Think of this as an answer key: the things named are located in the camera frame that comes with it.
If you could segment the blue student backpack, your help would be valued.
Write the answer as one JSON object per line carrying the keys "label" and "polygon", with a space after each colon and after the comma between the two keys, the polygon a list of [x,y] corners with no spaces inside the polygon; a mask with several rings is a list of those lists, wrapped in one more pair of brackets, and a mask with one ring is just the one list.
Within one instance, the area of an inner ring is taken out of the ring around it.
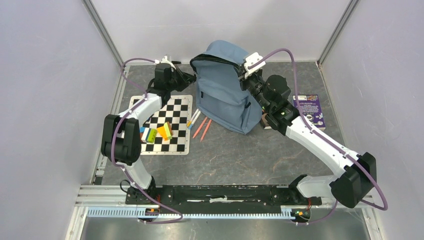
{"label": "blue student backpack", "polygon": [[215,40],[189,62],[196,81],[196,107],[222,127],[248,134],[261,120],[262,109],[238,79],[248,52],[225,40]]}

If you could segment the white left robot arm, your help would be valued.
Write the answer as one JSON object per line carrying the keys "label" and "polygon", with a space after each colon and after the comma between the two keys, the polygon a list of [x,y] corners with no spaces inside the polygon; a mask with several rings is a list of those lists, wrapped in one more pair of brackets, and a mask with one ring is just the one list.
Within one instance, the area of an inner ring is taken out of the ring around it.
{"label": "white left robot arm", "polygon": [[100,152],[124,172],[133,188],[139,189],[137,196],[145,204],[156,200],[157,190],[140,159],[141,137],[145,135],[140,133],[140,125],[168,103],[173,91],[181,92],[195,80],[194,75],[178,66],[159,63],[141,99],[120,114],[108,114],[104,119]]}

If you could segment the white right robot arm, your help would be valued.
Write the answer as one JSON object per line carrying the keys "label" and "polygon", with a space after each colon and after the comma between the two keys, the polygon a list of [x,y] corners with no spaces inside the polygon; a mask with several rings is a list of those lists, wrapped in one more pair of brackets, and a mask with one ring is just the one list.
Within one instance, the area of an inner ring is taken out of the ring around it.
{"label": "white right robot arm", "polygon": [[300,114],[289,101],[291,89],[280,75],[266,81],[257,74],[239,77],[240,87],[247,90],[261,106],[272,129],[301,144],[331,171],[328,176],[302,176],[289,189],[289,199],[302,204],[308,198],[334,198],[347,208],[365,202],[365,196],[377,181],[376,158],[358,154],[338,143]]}

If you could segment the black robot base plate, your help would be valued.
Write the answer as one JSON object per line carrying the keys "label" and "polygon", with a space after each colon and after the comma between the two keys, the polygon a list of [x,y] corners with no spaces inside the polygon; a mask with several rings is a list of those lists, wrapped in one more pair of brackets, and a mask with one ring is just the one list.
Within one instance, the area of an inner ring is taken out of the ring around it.
{"label": "black robot base plate", "polygon": [[147,193],[161,214],[277,214],[282,206],[320,206],[288,185],[162,185]]}

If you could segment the dark tale of cities book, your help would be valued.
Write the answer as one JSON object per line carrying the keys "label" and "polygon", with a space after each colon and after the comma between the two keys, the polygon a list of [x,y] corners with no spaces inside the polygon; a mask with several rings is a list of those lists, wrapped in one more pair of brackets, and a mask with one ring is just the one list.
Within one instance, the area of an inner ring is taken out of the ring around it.
{"label": "dark tale of cities book", "polygon": [[264,130],[269,130],[269,129],[272,129],[272,127],[269,125],[268,121],[266,120],[266,116],[267,114],[263,112],[259,123]]}

